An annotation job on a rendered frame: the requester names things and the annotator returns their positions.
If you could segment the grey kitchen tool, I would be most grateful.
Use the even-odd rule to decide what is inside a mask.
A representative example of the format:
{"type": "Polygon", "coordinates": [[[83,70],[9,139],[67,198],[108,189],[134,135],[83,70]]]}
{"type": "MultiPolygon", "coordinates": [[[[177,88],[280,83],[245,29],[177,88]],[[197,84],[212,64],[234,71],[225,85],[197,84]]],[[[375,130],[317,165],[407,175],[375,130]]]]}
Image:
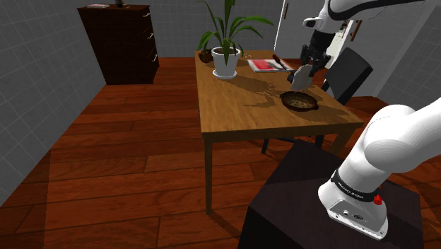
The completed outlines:
{"type": "Polygon", "coordinates": [[[290,82],[290,89],[292,91],[302,91],[310,86],[312,82],[312,77],[310,76],[311,69],[312,65],[306,64],[290,72],[287,80],[290,82]]]}

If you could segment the dark brown brush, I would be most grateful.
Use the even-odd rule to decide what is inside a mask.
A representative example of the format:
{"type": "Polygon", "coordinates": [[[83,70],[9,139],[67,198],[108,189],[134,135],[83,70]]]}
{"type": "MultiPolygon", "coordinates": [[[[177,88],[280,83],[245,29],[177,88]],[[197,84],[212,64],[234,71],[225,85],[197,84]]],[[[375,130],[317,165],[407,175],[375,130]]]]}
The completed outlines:
{"type": "Polygon", "coordinates": [[[282,68],[284,70],[287,70],[287,68],[284,66],[284,64],[281,62],[281,60],[275,54],[272,55],[272,58],[274,59],[274,61],[276,63],[278,63],[280,66],[282,66],[282,68]]]}

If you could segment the black chair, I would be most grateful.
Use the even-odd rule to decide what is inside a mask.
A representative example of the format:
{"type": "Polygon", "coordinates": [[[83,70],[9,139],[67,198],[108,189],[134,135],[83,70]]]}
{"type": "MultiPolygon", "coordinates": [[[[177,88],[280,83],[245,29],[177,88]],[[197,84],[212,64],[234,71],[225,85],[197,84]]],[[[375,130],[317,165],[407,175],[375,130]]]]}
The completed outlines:
{"type": "Polygon", "coordinates": [[[349,112],[344,105],[372,71],[373,68],[359,54],[349,47],[345,48],[336,62],[325,73],[325,82],[320,88],[321,91],[328,88],[333,91],[333,101],[338,107],[328,107],[327,103],[331,100],[328,97],[319,100],[318,96],[314,97],[311,93],[306,93],[317,100],[319,109],[307,112],[288,109],[297,117],[308,117],[310,119],[308,125],[298,127],[300,131],[295,136],[312,135],[314,145],[319,148],[322,146],[325,135],[336,134],[337,137],[331,145],[330,152],[333,154],[339,153],[354,131],[364,124],[360,118],[349,112]]]}

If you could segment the red and white book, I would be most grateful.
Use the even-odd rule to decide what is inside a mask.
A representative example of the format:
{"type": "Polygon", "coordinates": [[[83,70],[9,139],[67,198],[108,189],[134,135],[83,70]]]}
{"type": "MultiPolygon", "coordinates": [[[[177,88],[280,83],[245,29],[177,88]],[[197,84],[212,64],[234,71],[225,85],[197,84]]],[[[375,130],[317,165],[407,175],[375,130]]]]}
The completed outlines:
{"type": "Polygon", "coordinates": [[[254,72],[290,72],[293,71],[285,61],[281,60],[281,63],[276,62],[274,59],[248,59],[250,68],[254,72]]]}

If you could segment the brown woven basket bowl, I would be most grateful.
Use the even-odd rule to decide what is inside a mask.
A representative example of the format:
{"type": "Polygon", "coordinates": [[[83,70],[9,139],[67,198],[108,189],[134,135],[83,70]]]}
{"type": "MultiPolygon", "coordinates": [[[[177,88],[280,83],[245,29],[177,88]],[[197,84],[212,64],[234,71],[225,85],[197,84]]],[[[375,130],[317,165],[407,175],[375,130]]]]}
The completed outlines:
{"type": "Polygon", "coordinates": [[[299,91],[286,91],[280,94],[282,104],[290,110],[307,112],[318,110],[318,102],[312,96],[299,91]]]}

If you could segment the green plant in white pot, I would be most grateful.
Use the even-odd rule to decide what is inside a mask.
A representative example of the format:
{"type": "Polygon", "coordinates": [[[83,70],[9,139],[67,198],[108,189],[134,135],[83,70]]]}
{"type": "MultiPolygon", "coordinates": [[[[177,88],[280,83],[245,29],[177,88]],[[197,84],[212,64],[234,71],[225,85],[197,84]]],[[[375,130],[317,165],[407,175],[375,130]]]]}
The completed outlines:
{"type": "Polygon", "coordinates": [[[238,59],[244,57],[244,50],[240,44],[234,41],[235,36],[242,30],[251,30],[257,34],[260,38],[262,35],[252,26],[243,25],[247,21],[255,21],[258,23],[265,23],[268,25],[274,25],[270,20],[261,16],[237,16],[231,23],[229,23],[229,17],[231,8],[235,5],[235,0],[224,1],[224,18],[215,17],[213,12],[204,0],[197,0],[206,5],[210,14],[211,20],[215,26],[216,31],[206,31],[199,41],[197,50],[201,50],[205,55],[205,49],[209,40],[215,37],[219,42],[218,47],[214,47],[211,50],[213,62],[215,65],[214,74],[218,79],[233,79],[237,75],[236,67],[238,59]]]}

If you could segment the wooden table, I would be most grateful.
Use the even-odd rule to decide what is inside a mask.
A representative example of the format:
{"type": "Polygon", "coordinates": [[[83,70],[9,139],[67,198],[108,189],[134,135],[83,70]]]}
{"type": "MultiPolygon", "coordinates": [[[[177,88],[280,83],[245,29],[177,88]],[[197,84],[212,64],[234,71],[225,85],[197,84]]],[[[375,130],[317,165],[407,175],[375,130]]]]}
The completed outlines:
{"type": "Polygon", "coordinates": [[[318,110],[296,112],[279,98],[288,91],[285,72],[255,73],[237,66],[236,77],[220,80],[212,68],[196,61],[201,137],[204,140],[206,213],[212,211],[212,146],[218,142],[306,137],[334,134],[330,153],[339,155],[364,122],[319,86],[305,93],[318,102],[318,110]]]}

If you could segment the dark robot stand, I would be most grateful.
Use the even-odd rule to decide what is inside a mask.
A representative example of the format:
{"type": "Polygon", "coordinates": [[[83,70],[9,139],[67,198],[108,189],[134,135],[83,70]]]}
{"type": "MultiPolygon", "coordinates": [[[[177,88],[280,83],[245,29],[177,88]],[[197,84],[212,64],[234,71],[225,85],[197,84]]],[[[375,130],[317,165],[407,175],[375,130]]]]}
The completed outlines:
{"type": "Polygon", "coordinates": [[[332,220],[319,201],[342,159],[298,140],[250,203],[237,249],[424,249],[419,194],[382,183],[389,229],[376,241],[332,220]]]}

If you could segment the dark brown chest of drawers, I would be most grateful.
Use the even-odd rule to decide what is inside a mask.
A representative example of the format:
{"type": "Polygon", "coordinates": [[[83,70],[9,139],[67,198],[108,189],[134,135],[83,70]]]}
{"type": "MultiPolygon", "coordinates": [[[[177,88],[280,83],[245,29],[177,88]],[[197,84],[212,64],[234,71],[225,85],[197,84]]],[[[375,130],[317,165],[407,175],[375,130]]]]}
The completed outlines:
{"type": "Polygon", "coordinates": [[[159,58],[149,5],[84,6],[78,13],[106,84],[153,83],[159,58]]]}

